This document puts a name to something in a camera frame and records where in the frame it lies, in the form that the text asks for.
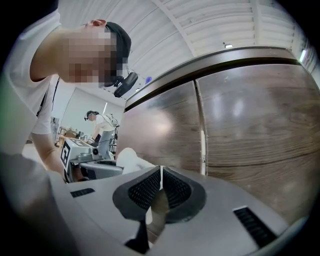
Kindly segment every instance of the white device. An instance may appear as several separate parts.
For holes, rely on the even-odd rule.
[[[81,153],[89,153],[93,146],[77,138],[65,138],[60,159],[64,166],[64,171],[68,172],[70,160],[76,159]]]

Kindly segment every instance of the cabinet door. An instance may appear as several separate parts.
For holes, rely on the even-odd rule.
[[[209,176],[233,182],[290,224],[320,184],[320,96],[299,65],[233,68],[197,81]]]
[[[199,109],[192,81],[165,91],[123,114],[117,155],[132,148],[154,165],[200,172]]]

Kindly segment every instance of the man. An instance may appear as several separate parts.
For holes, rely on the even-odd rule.
[[[105,159],[110,159],[109,145],[112,135],[115,132],[115,128],[119,126],[118,121],[112,116],[112,114],[104,115],[92,110],[86,113],[85,120],[95,122],[92,139],[89,140],[88,143],[93,144],[98,134],[101,134],[101,138],[98,142],[98,151]]]
[[[131,39],[103,19],[75,29],[63,28],[59,20],[56,9],[27,27],[6,60],[0,79],[0,152],[21,154],[31,134],[46,168],[64,177],[51,137],[52,75],[67,83],[110,83],[127,61]]]

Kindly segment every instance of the white wall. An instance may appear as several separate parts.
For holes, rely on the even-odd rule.
[[[56,86],[58,76],[55,75],[52,79],[54,86]],[[56,89],[51,116],[59,119],[59,126],[61,126],[66,108],[75,91],[75,88],[76,86],[74,83],[66,83],[63,80],[60,80]]]
[[[117,121],[121,125],[121,119],[122,119],[122,116],[124,114],[124,111],[125,111],[125,107],[124,106],[117,106],[115,104],[112,104],[112,103],[108,102],[108,104],[106,105],[104,113],[105,114],[112,114],[114,116],[114,118],[117,119]]]
[[[84,132],[85,135],[92,135],[95,129],[95,123],[89,120],[85,121],[84,117],[87,111],[98,111],[103,113],[106,105],[106,101],[88,94],[79,88],[75,88],[72,97],[69,99],[69,103],[65,109],[61,126],[72,127],[78,131]],[[108,102],[105,108],[105,114],[112,114],[120,123],[124,107],[117,106]]]

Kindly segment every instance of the corrugated ceiling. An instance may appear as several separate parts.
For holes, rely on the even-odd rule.
[[[128,66],[139,81],[123,98],[193,57],[234,48],[277,46],[298,58],[309,46],[295,21],[274,0],[61,0],[62,25],[74,28],[93,19],[121,25],[132,40]],[[310,50],[307,68],[317,57]]]

